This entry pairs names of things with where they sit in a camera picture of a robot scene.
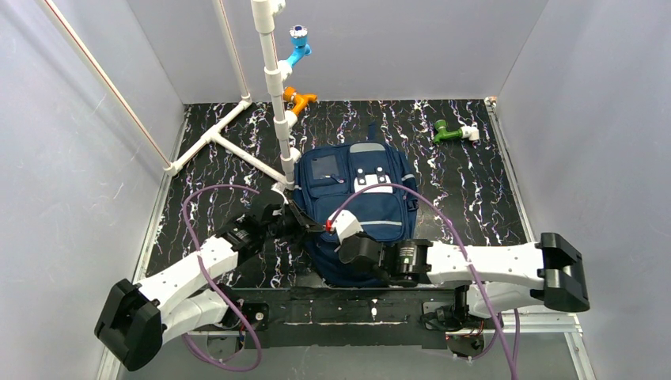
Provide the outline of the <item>navy blue student backpack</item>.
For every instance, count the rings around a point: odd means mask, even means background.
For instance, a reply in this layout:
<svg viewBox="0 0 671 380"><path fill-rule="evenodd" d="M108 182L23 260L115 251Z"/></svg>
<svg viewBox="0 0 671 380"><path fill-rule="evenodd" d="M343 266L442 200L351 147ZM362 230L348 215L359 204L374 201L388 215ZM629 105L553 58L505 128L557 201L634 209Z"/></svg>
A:
<svg viewBox="0 0 671 380"><path fill-rule="evenodd" d="M415 234L418 188L406 154L379 139L375 129L371 123L361 142L306 151L294 166L293 199L321 225L344 206L364 233L394 245Z"/></svg>

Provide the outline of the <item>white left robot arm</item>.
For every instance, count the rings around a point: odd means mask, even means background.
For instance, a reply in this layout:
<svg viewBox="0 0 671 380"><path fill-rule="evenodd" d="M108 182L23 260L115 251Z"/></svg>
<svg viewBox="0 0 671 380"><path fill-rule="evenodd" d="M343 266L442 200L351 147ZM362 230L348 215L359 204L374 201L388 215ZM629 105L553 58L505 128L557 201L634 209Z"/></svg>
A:
<svg viewBox="0 0 671 380"><path fill-rule="evenodd" d="M121 279L109 291L94 334L129 371L148 364L168 341L233 313L260 345L255 321L226 295L215 278L257 256L269 239L302 241L325 231L293 200L262 192L260 203L225 221L195 251L165 270L132 283Z"/></svg>

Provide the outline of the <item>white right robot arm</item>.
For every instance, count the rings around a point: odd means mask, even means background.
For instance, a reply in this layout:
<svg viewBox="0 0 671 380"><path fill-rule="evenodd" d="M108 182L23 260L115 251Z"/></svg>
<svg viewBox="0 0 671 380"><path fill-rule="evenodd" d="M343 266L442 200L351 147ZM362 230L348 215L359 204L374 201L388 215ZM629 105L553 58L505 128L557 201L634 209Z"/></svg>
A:
<svg viewBox="0 0 671 380"><path fill-rule="evenodd" d="M461 248L439 241L410 239L386 245L357 233L336 250L341 264L396 287L466 287L459 310L474 317L543 305L564 313L590 308L583 256L557 233L538 242Z"/></svg>

